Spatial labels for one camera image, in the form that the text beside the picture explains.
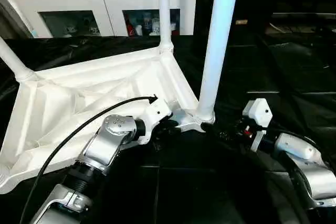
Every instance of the white cabinet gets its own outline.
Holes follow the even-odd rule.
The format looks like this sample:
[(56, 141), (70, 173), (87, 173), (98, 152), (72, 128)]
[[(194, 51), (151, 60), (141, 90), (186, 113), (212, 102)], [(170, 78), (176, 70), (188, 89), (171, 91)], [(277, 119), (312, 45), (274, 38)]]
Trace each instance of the white cabinet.
[(114, 35), (104, 0), (17, 0), (38, 38)]
[[(159, 0), (17, 0), (17, 4), (38, 38), (158, 34)], [(195, 5), (196, 0), (170, 0), (173, 35), (193, 34)]]
[[(138, 26), (143, 35), (159, 21), (159, 0), (105, 0), (116, 36), (130, 36)], [(192, 35), (196, 0), (170, 0), (172, 34)]]

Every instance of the white metal pole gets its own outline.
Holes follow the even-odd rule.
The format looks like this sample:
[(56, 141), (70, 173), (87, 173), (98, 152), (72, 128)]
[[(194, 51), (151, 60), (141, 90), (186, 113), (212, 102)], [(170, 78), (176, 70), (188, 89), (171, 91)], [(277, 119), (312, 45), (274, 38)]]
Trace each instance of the white metal pole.
[(160, 0), (160, 52), (172, 51), (169, 0)]
[(196, 116), (214, 121), (214, 106), (236, 0), (214, 0)]
[(24, 81), (32, 78), (34, 72), (27, 68), (22, 61), (16, 56), (6, 42), (0, 37), (0, 58), (14, 72), (17, 81)]

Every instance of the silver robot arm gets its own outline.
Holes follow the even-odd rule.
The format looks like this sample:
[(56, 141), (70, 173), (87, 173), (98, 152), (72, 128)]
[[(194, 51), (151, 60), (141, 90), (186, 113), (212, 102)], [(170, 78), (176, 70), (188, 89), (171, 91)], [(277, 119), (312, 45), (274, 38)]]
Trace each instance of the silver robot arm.
[(336, 206), (336, 176), (316, 147), (287, 133), (280, 133), (275, 141), (270, 141), (267, 130), (250, 132), (255, 125), (266, 128), (272, 119), (266, 99), (249, 101), (243, 117), (247, 119), (243, 134), (250, 138), (250, 149), (271, 150), (269, 153), (289, 173), (306, 209)]
[(157, 99), (138, 118), (110, 115), (87, 143), (62, 184), (54, 187), (34, 215), (31, 224), (80, 223), (92, 206), (92, 198), (108, 174), (118, 153), (146, 144), (153, 128), (170, 116), (167, 104)]

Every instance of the reflective surface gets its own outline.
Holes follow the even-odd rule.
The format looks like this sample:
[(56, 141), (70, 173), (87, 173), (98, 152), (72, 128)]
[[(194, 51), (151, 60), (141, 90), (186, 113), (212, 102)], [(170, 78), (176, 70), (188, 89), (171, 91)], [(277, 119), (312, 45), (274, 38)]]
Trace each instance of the reflective surface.
[[(160, 35), (159, 10), (123, 10), (129, 36)], [(170, 10), (172, 35), (180, 34), (180, 9)]]
[(39, 12), (51, 35), (55, 38), (74, 36), (100, 36), (91, 10)]

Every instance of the black cloth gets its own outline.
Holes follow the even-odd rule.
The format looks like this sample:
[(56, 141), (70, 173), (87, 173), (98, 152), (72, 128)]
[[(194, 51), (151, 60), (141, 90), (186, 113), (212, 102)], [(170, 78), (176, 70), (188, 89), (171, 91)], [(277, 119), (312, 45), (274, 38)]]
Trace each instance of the black cloth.
[[(173, 37), (175, 58), (196, 96), (201, 87), (206, 39), (202, 44), (199, 40), (192, 36)], [(28, 67), (41, 70), (155, 47), (160, 40), (111, 37), (7, 42)], [(277, 37), (266, 43), (269, 46), (256, 41), (253, 35), (232, 34), (215, 105), (216, 128), (221, 130), (240, 118), (249, 99), (267, 98), (274, 115), (273, 125), (311, 136), (335, 154), (333, 47), (316, 37)], [(3, 136), (18, 85), (7, 67), (0, 67)], [(272, 167), (260, 168), (246, 156), (221, 149), (211, 138), (191, 131), (168, 139), (162, 146), (150, 143), (125, 151), (86, 223), (103, 223), (106, 219), (113, 223), (160, 224), (284, 221), (277, 206), (290, 204), (290, 200), (286, 191), (266, 179), (264, 170)], [(43, 177), (28, 218), (53, 186), (61, 182), (65, 171)], [(32, 183), (33, 179), (28, 179), (7, 195), (0, 195), (6, 223), (18, 222)], [(298, 213), (285, 216), (305, 223)]]

